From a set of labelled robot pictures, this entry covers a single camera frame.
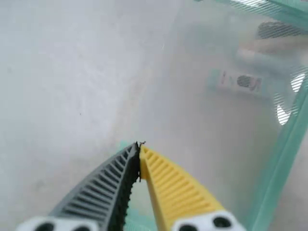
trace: screw hole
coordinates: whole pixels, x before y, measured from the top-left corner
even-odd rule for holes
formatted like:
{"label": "screw hole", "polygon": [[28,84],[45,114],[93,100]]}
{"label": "screw hole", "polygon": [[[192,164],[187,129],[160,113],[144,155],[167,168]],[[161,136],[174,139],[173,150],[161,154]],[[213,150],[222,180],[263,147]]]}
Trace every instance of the screw hole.
{"label": "screw hole", "polygon": [[182,225],[179,231],[198,231],[198,229],[192,225]]}
{"label": "screw hole", "polygon": [[40,224],[35,231],[53,231],[54,229],[54,224],[50,222],[45,222],[43,224]]}
{"label": "screw hole", "polygon": [[231,222],[224,217],[217,217],[213,220],[215,227],[217,228],[228,228],[231,226]]}
{"label": "screw hole", "polygon": [[90,231],[90,228],[88,228],[86,226],[80,226],[80,227],[74,229],[73,231]]}

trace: green container edge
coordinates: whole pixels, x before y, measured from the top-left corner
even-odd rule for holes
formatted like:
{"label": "green container edge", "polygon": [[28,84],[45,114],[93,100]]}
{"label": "green container edge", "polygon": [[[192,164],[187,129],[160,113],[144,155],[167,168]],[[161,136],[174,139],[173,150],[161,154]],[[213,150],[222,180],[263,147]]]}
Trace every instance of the green container edge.
{"label": "green container edge", "polygon": [[[216,1],[230,4],[237,9],[250,13],[269,16],[302,29],[308,29],[308,13],[281,2],[269,0],[263,6],[257,8],[230,0]],[[308,117],[305,116],[308,115],[308,71],[306,70],[305,73],[306,78],[295,99],[295,107],[298,108],[298,111],[292,113],[288,122],[283,126],[272,152],[274,154],[267,163],[265,171],[260,176],[260,184],[258,184],[259,187],[256,189],[250,215],[247,218],[247,222],[244,223],[248,231],[268,229],[297,151],[306,133],[308,125]],[[128,142],[122,141],[120,146],[125,147],[127,144]],[[136,230],[134,228],[137,228],[137,225],[141,225],[137,228],[138,230],[157,230],[153,219],[140,215],[137,210],[129,208],[128,216],[132,215],[133,219],[126,221],[125,230]],[[144,219],[144,224],[139,223],[142,220],[140,218]]]}

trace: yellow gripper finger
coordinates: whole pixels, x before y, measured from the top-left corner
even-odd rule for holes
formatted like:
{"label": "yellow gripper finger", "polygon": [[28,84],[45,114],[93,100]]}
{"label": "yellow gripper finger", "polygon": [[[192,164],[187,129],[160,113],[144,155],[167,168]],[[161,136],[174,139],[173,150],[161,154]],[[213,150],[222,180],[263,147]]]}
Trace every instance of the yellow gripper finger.
{"label": "yellow gripper finger", "polygon": [[199,182],[182,168],[150,150],[140,150],[141,178],[145,179],[158,230],[170,231],[179,218],[224,210]]}

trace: white floor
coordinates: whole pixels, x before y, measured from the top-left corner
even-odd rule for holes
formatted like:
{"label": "white floor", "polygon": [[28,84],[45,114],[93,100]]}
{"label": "white floor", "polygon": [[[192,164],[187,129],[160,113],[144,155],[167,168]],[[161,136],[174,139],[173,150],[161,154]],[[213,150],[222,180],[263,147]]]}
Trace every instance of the white floor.
{"label": "white floor", "polygon": [[[0,2],[0,226],[47,214],[114,153],[177,0]],[[272,230],[308,228],[308,138]]]}

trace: transparent plastic box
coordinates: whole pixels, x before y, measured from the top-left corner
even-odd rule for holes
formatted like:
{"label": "transparent plastic box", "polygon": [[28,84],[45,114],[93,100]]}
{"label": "transparent plastic box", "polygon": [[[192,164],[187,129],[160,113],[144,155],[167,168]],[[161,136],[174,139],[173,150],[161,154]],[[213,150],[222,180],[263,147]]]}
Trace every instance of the transparent plastic box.
{"label": "transparent plastic box", "polygon": [[[304,12],[264,0],[185,1],[121,139],[147,141],[266,230],[307,128],[307,31]],[[146,185],[131,198],[126,229],[154,230]]]}

